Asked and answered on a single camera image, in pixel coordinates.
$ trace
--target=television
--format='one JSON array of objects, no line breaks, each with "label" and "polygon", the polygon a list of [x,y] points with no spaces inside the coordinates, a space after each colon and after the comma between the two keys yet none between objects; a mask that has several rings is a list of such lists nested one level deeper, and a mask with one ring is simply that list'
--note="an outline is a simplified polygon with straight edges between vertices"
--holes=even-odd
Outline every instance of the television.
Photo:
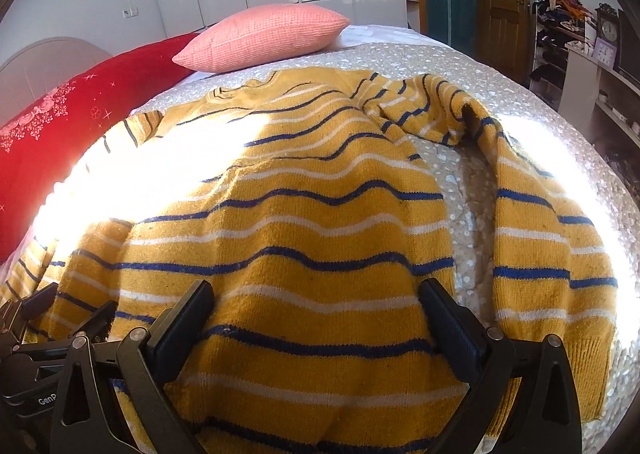
[{"label": "television", "polygon": [[620,11],[620,54],[618,72],[640,88],[640,37],[629,18]]}]

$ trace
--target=metal screw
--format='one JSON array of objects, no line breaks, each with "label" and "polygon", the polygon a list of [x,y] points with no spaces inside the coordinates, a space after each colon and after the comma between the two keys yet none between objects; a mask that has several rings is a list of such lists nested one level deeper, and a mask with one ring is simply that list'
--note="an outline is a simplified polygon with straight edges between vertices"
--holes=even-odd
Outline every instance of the metal screw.
[{"label": "metal screw", "polygon": [[145,336],[146,336],[145,328],[135,328],[135,329],[132,329],[129,333],[129,338],[136,342],[142,340],[143,338],[145,338]]},{"label": "metal screw", "polygon": [[86,343],[86,337],[76,337],[74,341],[71,342],[71,346],[74,349],[80,349]]},{"label": "metal screw", "polygon": [[491,339],[491,340],[502,340],[504,339],[504,333],[500,328],[489,328],[486,331],[487,336]]},{"label": "metal screw", "polygon": [[554,348],[559,348],[562,345],[562,341],[560,340],[558,335],[549,335],[546,338],[546,341],[549,342]]}]

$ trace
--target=sweater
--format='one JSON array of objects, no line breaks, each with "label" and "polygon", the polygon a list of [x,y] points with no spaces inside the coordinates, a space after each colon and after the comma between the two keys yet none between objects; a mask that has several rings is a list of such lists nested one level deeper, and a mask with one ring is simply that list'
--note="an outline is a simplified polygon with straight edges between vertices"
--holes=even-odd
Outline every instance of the sweater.
[{"label": "sweater", "polygon": [[427,277],[453,293],[455,265],[443,195],[408,135],[480,147],[498,184],[499,325],[560,336],[582,419],[597,418],[617,286],[596,229],[438,75],[285,70],[122,121],[43,207],[2,296],[59,283],[39,339],[115,300],[118,339],[207,279],[215,310],[166,392],[209,452],[423,450],[467,387],[417,300]]}]

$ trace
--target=pink pillow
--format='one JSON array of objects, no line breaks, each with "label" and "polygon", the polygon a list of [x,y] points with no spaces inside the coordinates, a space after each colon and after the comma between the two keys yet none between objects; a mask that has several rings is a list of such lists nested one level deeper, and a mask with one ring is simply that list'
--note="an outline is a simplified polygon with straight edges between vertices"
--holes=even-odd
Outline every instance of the pink pillow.
[{"label": "pink pillow", "polygon": [[198,72],[223,73],[322,50],[350,21],[316,5],[264,5],[201,33],[174,57]]}]

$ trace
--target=bed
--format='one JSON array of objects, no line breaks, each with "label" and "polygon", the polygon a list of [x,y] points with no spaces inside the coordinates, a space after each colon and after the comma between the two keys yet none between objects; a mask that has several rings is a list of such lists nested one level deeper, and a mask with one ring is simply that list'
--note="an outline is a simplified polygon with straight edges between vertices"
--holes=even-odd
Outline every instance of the bed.
[{"label": "bed", "polygon": [[[410,30],[371,25],[348,28],[334,47],[311,56],[218,76],[194,73],[132,114],[165,112],[171,106],[197,100],[219,86],[237,88],[252,78],[265,80],[274,70],[308,66],[369,69],[397,80],[437,70],[482,101],[533,161],[564,179],[564,189],[579,202],[602,236],[619,284],[615,317],[618,329],[612,345],[604,415],[601,420],[583,426],[584,452],[598,452],[629,409],[640,386],[640,212],[594,149],[535,95],[442,43]],[[497,190],[494,173],[475,145],[451,148],[417,137],[411,139],[422,159],[433,168],[445,195],[456,264],[457,300],[469,307],[484,325],[492,325],[496,321],[492,307]],[[15,254],[13,261],[18,256],[19,253]],[[492,444],[487,438],[481,451],[488,452]]]}]

